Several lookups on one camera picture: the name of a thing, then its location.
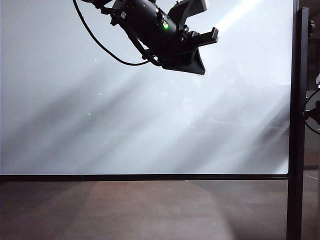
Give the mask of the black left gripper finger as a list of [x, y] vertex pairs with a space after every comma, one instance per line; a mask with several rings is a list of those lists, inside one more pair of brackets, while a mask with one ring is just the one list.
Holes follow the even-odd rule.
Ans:
[[215, 27], [213, 27], [211, 31], [202, 33], [202, 34], [198, 34], [197, 32], [194, 32], [190, 36], [189, 42], [196, 47], [215, 44], [219, 40], [218, 34], [219, 34], [219, 30]]
[[170, 56], [163, 62], [161, 67], [166, 70], [198, 75], [204, 75], [206, 72], [198, 47]]

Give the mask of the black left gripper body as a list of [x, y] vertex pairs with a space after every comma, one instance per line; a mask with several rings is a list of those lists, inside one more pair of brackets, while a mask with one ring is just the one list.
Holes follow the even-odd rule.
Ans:
[[194, 32], [196, 31], [178, 30], [175, 25], [168, 25], [167, 28], [155, 26], [148, 31], [149, 53], [157, 57], [162, 66], [169, 57], [197, 47], [189, 41]]

